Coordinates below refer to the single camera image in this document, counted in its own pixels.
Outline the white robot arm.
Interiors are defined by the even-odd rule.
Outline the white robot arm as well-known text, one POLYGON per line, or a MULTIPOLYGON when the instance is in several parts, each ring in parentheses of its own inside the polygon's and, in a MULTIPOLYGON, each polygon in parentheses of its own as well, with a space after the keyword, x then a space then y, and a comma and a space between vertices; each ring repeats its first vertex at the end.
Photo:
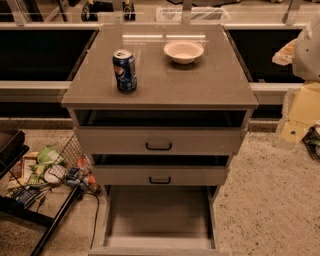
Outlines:
POLYGON ((272 62, 282 66, 291 64, 293 74, 305 81, 320 81, 320 12, 296 39, 274 54, 272 62))

